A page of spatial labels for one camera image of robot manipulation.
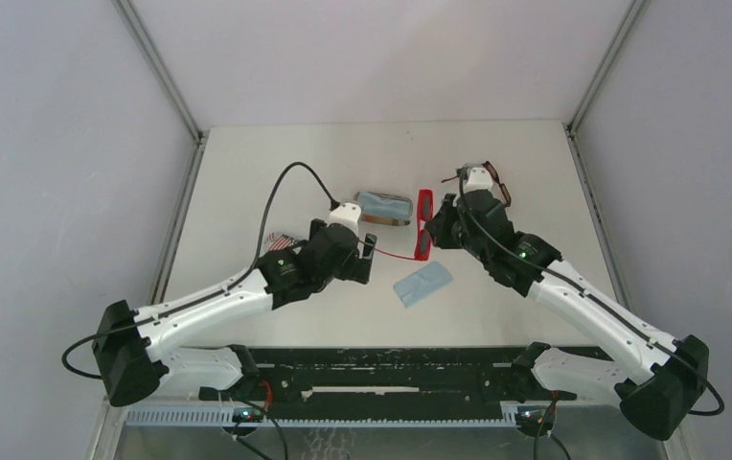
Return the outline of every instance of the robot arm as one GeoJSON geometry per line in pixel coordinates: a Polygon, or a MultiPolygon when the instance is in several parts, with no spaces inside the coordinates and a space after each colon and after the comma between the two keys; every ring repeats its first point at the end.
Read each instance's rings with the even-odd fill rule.
{"type": "Polygon", "coordinates": [[[707,346],[659,331],[589,284],[555,247],[516,232],[484,168],[458,173],[460,196],[446,195],[425,226],[434,245],[466,249],[497,283],[559,314],[612,358],[536,342],[514,363],[520,383],[619,406],[641,431],[670,438],[704,391],[707,346]]]}
{"type": "Polygon", "coordinates": [[[377,237],[357,250],[360,206],[345,202],[316,219],[300,252],[267,252],[255,265],[177,300],[130,310],[126,301],[103,314],[92,350],[107,397],[114,406],[194,391],[228,388],[245,372],[257,372],[244,347],[206,350],[184,343],[219,323],[276,310],[322,291],[332,279],[369,282],[377,237]]]}

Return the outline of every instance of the glasses lens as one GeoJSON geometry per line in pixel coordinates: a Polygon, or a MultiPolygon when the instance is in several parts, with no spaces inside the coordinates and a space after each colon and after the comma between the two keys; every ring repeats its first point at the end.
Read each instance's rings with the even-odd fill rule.
{"type": "Polygon", "coordinates": [[[420,209],[423,210],[423,220],[431,220],[434,213],[434,206],[431,202],[431,196],[423,195],[422,202],[420,203],[420,209]]]}
{"type": "Polygon", "coordinates": [[[428,253],[428,251],[431,249],[431,236],[428,235],[428,232],[423,232],[420,235],[420,242],[419,247],[417,247],[417,251],[421,255],[425,255],[428,253]]]}

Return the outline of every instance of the red glasses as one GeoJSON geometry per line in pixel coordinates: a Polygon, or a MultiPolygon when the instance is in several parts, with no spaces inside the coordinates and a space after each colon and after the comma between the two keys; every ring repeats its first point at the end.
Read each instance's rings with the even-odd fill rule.
{"type": "Polygon", "coordinates": [[[431,236],[425,231],[424,224],[434,219],[434,193],[430,189],[420,190],[417,196],[417,245],[414,246],[414,259],[427,261],[431,255],[431,236]]]}

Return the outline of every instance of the microfiber cloth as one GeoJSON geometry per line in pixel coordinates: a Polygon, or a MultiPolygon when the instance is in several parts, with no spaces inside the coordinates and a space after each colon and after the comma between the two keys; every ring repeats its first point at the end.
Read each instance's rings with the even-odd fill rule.
{"type": "Polygon", "coordinates": [[[363,214],[381,218],[408,220],[411,217],[411,202],[375,195],[371,192],[360,192],[357,201],[363,214]]]}
{"type": "Polygon", "coordinates": [[[439,262],[432,262],[394,283],[394,292],[407,308],[453,281],[439,262]]]}

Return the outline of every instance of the gray wall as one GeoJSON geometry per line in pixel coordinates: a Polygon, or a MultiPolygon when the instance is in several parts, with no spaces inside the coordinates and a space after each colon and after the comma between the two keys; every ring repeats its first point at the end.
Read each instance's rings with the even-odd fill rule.
{"type": "Polygon", "coordinates": [[[147,300],[190,150],[110,2],[0,1],[0,458],[84,455],[103,388],[60,354],[147,300]]]}
{"type": "Polygon", "coordinates": [[[652,2],[579,140],[634,307],[710,345],[727,411],[691,419],[732,458],[732,2],[652,2]]]}

